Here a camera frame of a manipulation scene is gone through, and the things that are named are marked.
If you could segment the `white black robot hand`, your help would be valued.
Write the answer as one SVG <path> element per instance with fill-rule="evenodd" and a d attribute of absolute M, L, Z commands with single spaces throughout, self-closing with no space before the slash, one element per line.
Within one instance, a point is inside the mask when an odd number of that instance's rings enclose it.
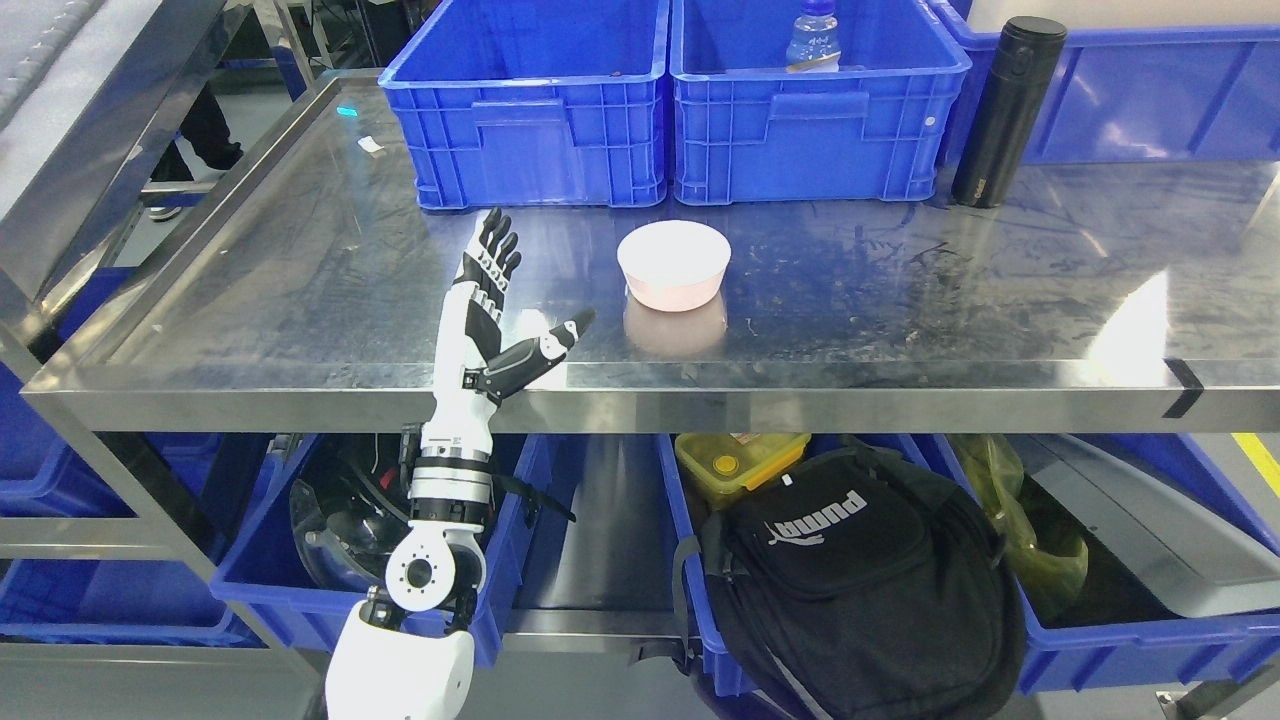
<path fill-rule="evenodd" d="M 588 307 L 540 334 L 504 346 L 500 319 L 522 256 L 511 217 L 481 215 L 448 287 L 435 342 L 428 436 L 488 430 L 509 397 L 561 365 L 596 319 Z"/>

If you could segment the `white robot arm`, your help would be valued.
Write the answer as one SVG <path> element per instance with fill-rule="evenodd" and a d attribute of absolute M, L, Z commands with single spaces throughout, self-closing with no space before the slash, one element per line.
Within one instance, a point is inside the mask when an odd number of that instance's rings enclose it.
<path fill-rule="evenodd" d="M 353 606 L 326 671 L 330 719 L 454 719 L 467 700 L 468 630 L 486 561 L 492 433 L 480 421 L 428 421 L 402 470 L 408 533 L 384 582 Z"/>

